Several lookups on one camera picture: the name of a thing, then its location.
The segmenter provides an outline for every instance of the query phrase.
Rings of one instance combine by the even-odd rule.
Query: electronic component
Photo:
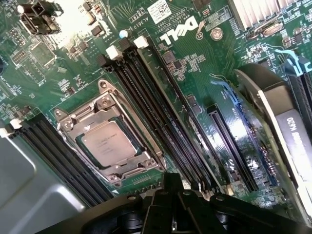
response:
[[[295,29],[295,31],[294,31],[294,41],[297,44],[303,42],[303,36],[302,36],[302,29],[301,28]]]
[[[211,0],[192,0],[194,7],[197,11],[199,11],[201,8],[203,8],[204,6],[208,5]]]
[[[17,6],[20,21],[32,35],[48,35],[59,30],[52,19],[55,12],[53,3],[37,1],[35,4],[21,4]]]
[[[213,122],[215,130],[220,135],[224,146],[235,165],[236,170],[238,171],[240,177],[242,178],[246,188],[248,191],[257,191],[258,186],[256,181],[254,180],[253,174],[248,167],[248,164],[242,155],[239,147],[237,146],[235,139],[233,138],[226,122],[224,121],[219,108],[214,105],[207,109],[207,113]]]
[[[69,52],[73,54],[74,52],[76,52],[76,48],[73,46],[72,48],[69,49]]]
[[[175,61],[175,62],[174,62],[174,66],[175,66],[175,68],[178,70],[178,69],[180,69],[180,68],[182,67],[182,64],[181,64],[180,61]]]
[[[85,2],[82,6],[86,11],[91,11],[92,9],[92,7],[90,6],[88,2]]]
[[[86,13],[87,24],[90,26],[94,24],[97,20],[91,12]]]
[[[4,71],[4,62],[3,62],[3,60],[0,58],[0,76],[2,75],[3,71]]]
[[[197,102],[195,96],[194,95],[188,95],[187,101],[188,101],[189,105],[191,106],[194,114],[199,115],[202,110],[201,110],[201,107],[198,105],[198,102]]]
[[[28,57],[28,54],[26,53],[24,49],[22,49],[12,57],[12,62],[15,65],[17,65],[21,63],[22,61],[24,61],[24,59],[26,59],[27,57]]]
[[[214,28],[211,30],[210,37],[214,41],[219,41],[223,38],[223,30],[221,28]]]
[[[258,62],[258,64],[260,64],[261,66],[269,69],[270,68],[270,61],[268,59],[263,59],[260,62]]]
[[[258,64],[247,64],[235,72],[248,90],[250,102],[268,120],[306,212],[312,215],[312,145],[287,84]]]
[[[98,4],[94,6],[94,9],[95,9],[96,13],[100,13],[102,11],[100,5],[98,5]]]
[[[187,101],[188,101],[190,106],[197,105],[197,100],[196,100],[194,95],[188,95],[187,96]]]
[[[122,94],[105,80],[98,82],[98,88],[98,97],[72,113],[54,111],[63,137],[74,142],[80,154],[115,187],[147,170],[164,169],[160,149],[133,109],[127,111],[132,113],[136,126],[140,126],[149,143],[120,108],[131,108]]]
[[[263,30],[263,36],[264,37],[269,37],[269,36],[272,36],[273,34],[281,31],[283,29],[283,23],[282,22],[278,22],[278,23],[275,23],[269,27],[267,27],[266,29]]]
[[[274,14],[279,14],[282,8],[294,2],[295,0],[229,0],[238,26],[242,31],[265,21]]]
[[[75,93],[75,89],[73,87],[69,87],[67,90],[66,90],[66,93],[68,95],[73,95]]]
[[[292,39],[290,37],[285,37],[282,39],[282,43],[285,49],[291,47],[292,45]]]
[[[23,46],[25,44],[25,39],[21,36],[21,34],[17,30],[11,29],[10,35],[19,44],[19,46]]]
[[[165,60],[166,64],[172,63],[173,61],[176,60],[176,57],[171,50],[169,50],[165,54],[163,54],[162,58]]]
[[[101,26],[97,25],[91,30],[91,33],[93,36],[98,36],[102,31]]]
[[[79,48],[81,51],[84,51],[85,49],[88,48],[88,45],[87,43],[85,43],[84,41],[82,41],[80,44],[79,44]]]

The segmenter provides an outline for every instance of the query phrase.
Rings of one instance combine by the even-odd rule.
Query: heatsink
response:
[[[229,0],[242,31],[265,21],[294,2],[296,0]]]

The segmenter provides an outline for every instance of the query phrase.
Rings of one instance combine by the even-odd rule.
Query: motherboard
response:
[[[312,0],[0,0],[2,137],[86,204],[180,173],[310,226]]]

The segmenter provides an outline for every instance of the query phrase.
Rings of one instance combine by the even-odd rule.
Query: black connector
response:
[[[248,164],[238,148],[234,137],[232,136],[228,126],[226,125],[219,108],[214,105],[207,109],[207,113],[213,122],[214,128],[219,133],[229,156],[239,172],[244,184],[249,192],[257,191],[259,188],[254,180],[253,174],[248,167]]]

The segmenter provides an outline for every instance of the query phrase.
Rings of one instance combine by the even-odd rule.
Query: small black chip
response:
[[[93,36],[97,36],[98,34],[100,34],[100,32],[102,32],[102,28],[99,25],[91,30]]]
[[[75,47],[70,48],[70,49],[69,49],[69,52],[70,52],[70,53],[76,52],[76,48],[75,48]]]
[[[259,64],[265,68],[270,68],[270,62],[267,59],[261,60]]]
[[[166,64],[172,63],[176,60],[176,57],[171,50],[163,54],[162,57],[165,60]]]
[[[201,108],[198,105],[192,106],[192,110],[195,115],[199,115],[201,113]]]
[[[187,101],[189,102],[191,106],[197,105],[197,100],[195,96],[192,94],[187,96]]]
[[[88,45],[83,41],[79,44],[79,47],[80,47],[81,51],[84,51],[85,49],[88,48]]]
[[[108,65],[108,61],[108,58],[106,58],[103,54],[97,56],[97,63],[100,67],[105,67],[106,65]]]
[[[86,11],[90,11],[91,10],[91,6],[88,2],[85,2],[83,5],[84,9],[86,9]]]
[[[203,3],[201,0],[192,0],[193,1],[193,4],[194,4],[194,7],[197,11],[199,11],[201,8],[203,8]]]
[[[302,33],[299,33],[299,34],[295,35],[294,39],[295,39],[297,44],[301,43],[303,41]]]
[[[180,61],[175,61],[174,62],[174,66],[175,66],[176,69],[180,69],[182,67],[182,64],[181,64]]]
[[[69,87],[66,92],[69,94],[69,95],[73,95],[75,93],[75,89],[73,87]]]
[[[201,0],[204,6],[208,5],[211,3],[211,0]]]

